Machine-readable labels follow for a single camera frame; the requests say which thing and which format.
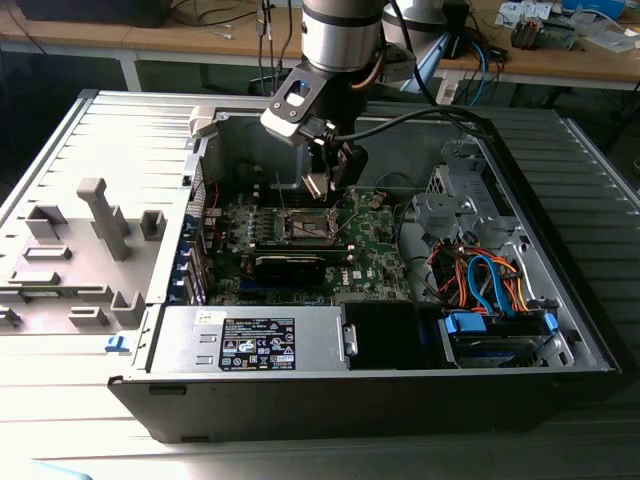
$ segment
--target open computer chassis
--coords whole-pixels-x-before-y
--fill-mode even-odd
[[[304,158],[230,153],[254,110],[219,113],[195,146],[191,195],[204,184],[207,198],[185,211],[131,369],[109,380],[154,438],[528,429],[632,381],[502,140],[415,122],[407,138],[440,134],[421,175],[377,152],[359,185],[314,202]]]

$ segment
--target electronic device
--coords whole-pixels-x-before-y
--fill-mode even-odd
[[[108,388],[163,442],[524,430],[634,382],[640,200],[551,111],[367,105],[383,3],[305,0],[273,99],[86,92],[0,211],[5,328],[137,328]]]
[[[464,24],[469,16],[469,4],[464,0],[445,0],[442,11],[447,17],[447,30],[452,39],[443,58],[456,59],[464,51]]]
[[[17,0],[25,18],[44,21],[121,23],[161,26],[172,0]]]

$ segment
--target red wire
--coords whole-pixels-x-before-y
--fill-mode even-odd
[[[433,261],[436,259],[439,253],[440,253],[440,247],[437,247],[431,254],[431,258],[429,259],[429,265],[433,266]]]
[[[438,293],[444,293],[444,291],[455,281],[456,277],[451,277],[447,283],[445,283]]]
[[[511,302],[513,303],[514,310],[518,312],[520,311],[520,307],[518,305],[518,302],[516,301],[516,294],[514,293],[514,290],[512,288],[512,282],[513,280],[511,280],[510,282],[504,281],[504,286],[507,287],[507,290],[509,291],[509,296],[511,297]]]
[[[216,231],[216,224],[213,221],[213,211],[216,209],[216,207],[218,206],[218,200],[220,199],[220,187],[218,186],[218,184],[216,183],[216,198],[213,200],[213,207],[211,207],[211,210],[209,211],[209,216],[211,217],[211,222],[213,223],[213,233],[216,234],[216,237],[218,237],[219,239],[222,239],[222,237],[220,236],[220,234]]]

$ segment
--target warning label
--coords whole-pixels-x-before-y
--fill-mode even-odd
[[[293,318],[225,318],[220,369],[295,370]]]

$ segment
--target black wire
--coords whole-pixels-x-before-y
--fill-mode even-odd
[[[260,85],[262,86],[262,96],[267,96],[264,88],[264,70],[262,69],[262,35],[258,35],[258,71],[260,72]]]
[[[194,7],[196,5],[198,0],[193,0],[194,3]],[[202,12],[201,14],[197,14],[196,13],[196,18],[198,19],[198,23],[202,23],[202,20],[204,20],[204,17],[206,17],[207,15],[211,15],[212,13],[216,13],[216,12],[228,12],[229,10],[235,10],[236,8],[238,8],[240,5],[242,5],[243,0],[237,0],[238,3],[236,3],[234,6],[232,7],[224,7],[224,8],[211,8],[209,10],[205,10],[204,12]]]
[[[465,103],[467,103],[467,99],[468,99],[467,95],[468,95],[468,92],[469,92],[469,87],[471,86],[471,84],[475,80],[476,75],[478,74],[478,72],[480,72],[480,68],[482,68],[482,61],[480,61],[480,63],[478,64],[478,68],[476,68],[476,71],[473,72],[473,75],[471,76],[471,78],[469,79],[467,84],[464,86],[464,88],[462,90],[460,90],[460,93],[458,94],[458,98],[455,98],[451,102],[452,104],[457,105],[458,103],[460,103],[460,100],[462,99],[463,95],[465,95]]]
[[[7,73],[4,66],[4,51],[0,48],[0,76],[2,77],[2,94],[4,96],[4,101],[7,106],[7,120],[8,120],[8,130],[9,130],[9,148],[11,155],[14,156],[16,154],[16,140],[13,135],[13,118],[11,115],[11,100],[9,98],[9,87],[7,86]],[[15,169],[16,177],[19,177],[18,169]],[[0,181],[5,185],[10,187],[15,187],[15,184],[5,180],[4,178],[0,178]]]
[[[287,39],[282,45],[282,50],[280,51],[280,58],[278,58],[278,71],[276,76],[276,88],[275,91],[278,90],[278,83],[280,82],[280,74],[282,74],[282,59],[284,58],[284,54],[289,48],[289,43],[291,43],[291,37],[293,37],[293,9],[291,7],[291,0],[287,0],[287,9],[289,10],[289,33],[287,35]]]
[[[47,52],[44,51],[44,48],[42,48],[40,44],[36,42],[31,35],[29,35],[29,33],[24,29],[24,27],[18,23],[18,20],[16,20],[16,17],[13,16],[13,12],[11,11],[11,7],[9,6],[9,2],[5,3],[5,7],[7,9],[7,12],[9,12],[9,15],[11,15],[11,18],[13,19],[13,23],[16,24],[16,26],[22,31],[22,33],[26,35],[26,37],[29,39],[31,43],[33,43],[34,46],[38,47],[38,50],[40,50],[40,52],[46,55]]]
[[[400,215],[400,223],[398,224],[398,228],[396,230],[396,250],[398,251],[398,256],[400,257],[400,260],[402,260],[403,263],[406,263],[406,262],[402,259],[402,255],[400,254],[400,232],[402,232],[402,225],[404,224],[404,218],[407,216],[407,212],[409,211],[409,208],[411,208],[411,202],[407,203],[407,206],[404,207],[404,210],[402,210],[402,215]]]
[[[636,86],[631,91],[630,100],[633,99],[633,95],[638,91],[638,88],[640,88],[640,80],[638,80],[638,82],[636,83]],[[613,148],[613,146],[616,144],[620,136],[624,133],[624,131],[629,126],[629,124],[631,124],[631,122],[634,120],[634,118],[640,111],[640,104],[636,103],[635,105],[633,105],[633,102],[630,102],[630,105],[631,107],[629,107],[629,109],[631,111],[627,115],[625,115],[626,113],[625,110],[627,110],[626,107],[623,108],[622,112],[620,112],[621,118],[614,125],[614,128],[612,129],[611,133],[609,134],[609,137],[607,138],[604,144],[604,147],[603,147],[604,153],[608,153],[609,150]]]
[[[245,18],[245,17],[249,17],[251,15],[255,15],[257,12],[248,12],[248,13],[243,13],[242,15],[238,15],[236,17],[233,18],[227,18],[226,20],[220,20],[219,22],[212,22],[212,23],[199,23],[199,24],[193,24],[193,23],[188,23],[185,22],[184,20],[180,20],[180,18],[176,17],[175,15],[171,15],[171,17],[178,23],[182,24],[182,25],[186,25],[188,27],[213,27],[216,25],[222,25],[224,23],[229,23],[229,22],[234,22],[236,20],[240,20],[241,18]]]
[[[383,173],[376,180],[376,184],[373,187],[374,190],[378,190],[380,188],[380,182],[382,182],[382,180],[384,180],[385,178],[394,177],[394,176],[402,178],[405,182],[407,182],[409,185],[411,185],[415,190],[420,190],[420,187],[418,187],[407,175],[405,175],[402,172],[387,172],[387,173]],[[388,190],[391,187],[382,187],[382,188],[384,188],[385,190]]]
[[[190,0],[182,0],[182,1],[178,2],[178,3],[176,3],[174,6],[172,6],[170,10],[175,10],[176,8],[178,8],[178,7],[182,6],[182,5],[184,5],[185,3],[189,2],[189,1],[190,1]]]
[[[396,117],[387,122],[381,123],[380,125],[370,130],[353,133],[351,135],[329,136],[327,140],[332,142],[349,142],[349,141],[355,141],[355,140],[362,140],[363,138],[367,138],[377,133],[383,132],[391,127],[394,127],[403,122],[406,122],[407,120],[412,120],[418,117],[423,117],[425,115],[436,114],[436,113],[442,116],[444,116],[443,114],[445,113],[449,116],[456,115],[462,118],[463,120],[474,123],[480,130],[473,130],[471,128],[464,127],[464,131],[469,135],[479,138],[481,140],[488,140],[488,141],[493,140],[493,136],[483,131],[482,124],[484,120],[481,117],[479,117],[474,113],[469,112],[468,110],[465,110],[459,107],[452,107],[448,105],[437,105],[435,107],[428,107],[428,108],[416,110],[414,112],[405,113],[404,115],[400,115],[399,117]]]
[[[267,35],[269,35],[269,61],[271,64],[271,94],[275,93],[276,89],[276,68],[273,63],[273,24],[271,23],[271,0],[265,0],[267,7],[266,16],[267,19]]]
[[[493,102],[493,97],[495,96],[496,92],[498,91],[498,84],[500,83],[500,74],[504,71],[504,62],[500,63],[500,62],[498,62],[496,60],[496,68],[498,69],[498,71],[493,76],[493,78],[491,80],[489,80],[489,83],[491,83],[495,79],[493,90],[491,90],[491,96],[489,97],[489,103]],[[488,93],[488,91],[484,91],[484,92],[482,92],[482,95],[480,95],[480,96],[483,97],[487,93]]]
[[[473,26],[475,27],[476,34],[478,35],[478,43],[483,47],[483,50],[486,50],[489,47],[489,40],[484,35],[484,33],[480,31],[478,21],[476,20],[476,17],[473,16],[473,13],[469,12],[469,18],[471,18]]]
[[[402,31],[402,37],[404,39],[405,47],[411,53],[414,53],[413,52],[413,45],[411,45],[411,37],[409,36],[409,29],[407,28],[407,24],[404,21],[404,18],[402,16],[402,12],[400,11],[400,7],[398,7],[398,3],[396,2],[396,0],[389,0],[389,3],[391,4],[391,8],[393,8],[393,12],[396,14],[396,18],[398,19],[398,23],[400,24],[400,30]],[[427,102],[429,102],[433,106],[437,106],[438,103],[436,102],[436,99],[433,98],[433,96],[429,93],[429,90],[427,90],[427,86],[425,85],[424,81],[422,80],[422,76],[420,75],[420,71],[418,70],[418,65],[417,64],[413,68],[413,76],[415,77],[416,82],[418,83],[418,87],[420,88],[420,92],[422,92],[422,95],[427,99]],[[470,133],[469,129],[467,129],[462,123],[458,122],[451,115],[446,114],[446,113],[442,113],[441,115],[442,115],[442,117],[444,119],[446,119],[447,121],[451,122],[453,125],[458,127],[463,132]]]
[[[417,257],[411,257],[409,260],[405,261],[404,263],[409,263],[409,262],[414,262],[416,260],[429,260],[429,257],[425,257],[424,255],[418,255]]]

